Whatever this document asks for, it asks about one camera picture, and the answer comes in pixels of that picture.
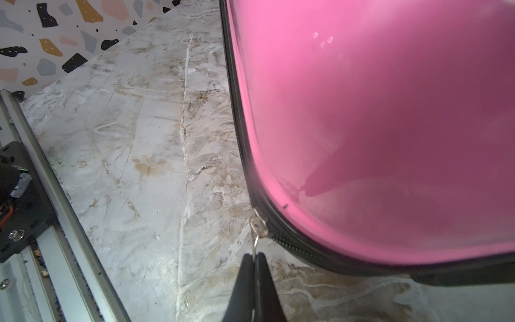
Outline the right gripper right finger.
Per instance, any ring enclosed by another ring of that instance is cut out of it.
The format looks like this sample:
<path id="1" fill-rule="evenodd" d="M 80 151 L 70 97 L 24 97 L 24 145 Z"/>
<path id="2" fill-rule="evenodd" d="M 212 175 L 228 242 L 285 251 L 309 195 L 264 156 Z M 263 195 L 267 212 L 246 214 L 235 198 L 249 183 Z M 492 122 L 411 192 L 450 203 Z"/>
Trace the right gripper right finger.
<path id="1" fill-rule="evenodd" d="M 254 260 L 254 314 L 256 322 L 287 322 L 264 253 Z"/>

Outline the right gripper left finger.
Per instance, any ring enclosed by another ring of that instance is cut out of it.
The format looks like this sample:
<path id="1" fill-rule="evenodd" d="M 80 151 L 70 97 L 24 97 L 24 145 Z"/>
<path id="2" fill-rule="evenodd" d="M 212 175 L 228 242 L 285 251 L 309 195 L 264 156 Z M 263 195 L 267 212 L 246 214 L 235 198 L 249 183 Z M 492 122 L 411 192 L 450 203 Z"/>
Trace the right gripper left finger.
<path id="1" fill-rule="evenodd" d="M 254 261 L 245 254 L 222 322 L 251 322 L 255 305 Z"/>

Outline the silver zipper pull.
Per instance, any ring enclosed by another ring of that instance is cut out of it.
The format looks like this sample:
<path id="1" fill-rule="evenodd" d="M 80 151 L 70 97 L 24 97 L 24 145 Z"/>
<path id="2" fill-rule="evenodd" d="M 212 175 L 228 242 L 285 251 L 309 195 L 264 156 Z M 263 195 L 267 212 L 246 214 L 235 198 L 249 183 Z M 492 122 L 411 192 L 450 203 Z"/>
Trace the silver zipper pull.
<path id="1" fill-rule="evenodd" d="M 252 214 L 249 217 L 249 226 L 252 233 L 252 257 L 255 260 L 258 254 L 258 243 L 261 239 L 268 238 L 268 227 L 266 221 L 260 216 L 256 208 L 252 209 Z"/>

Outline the pink hard-shell suitcase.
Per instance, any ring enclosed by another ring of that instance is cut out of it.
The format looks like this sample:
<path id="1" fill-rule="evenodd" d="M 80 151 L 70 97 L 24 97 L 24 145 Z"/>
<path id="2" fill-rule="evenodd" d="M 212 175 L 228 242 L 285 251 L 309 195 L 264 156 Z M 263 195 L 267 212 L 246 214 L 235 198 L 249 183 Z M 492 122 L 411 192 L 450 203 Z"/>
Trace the pink hard-shell suitcase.
<path id="1" fill-rule="evenodd" d="M 222 1 L 265 234 L 342 275 L 514 282 L 513 1 Z"/>

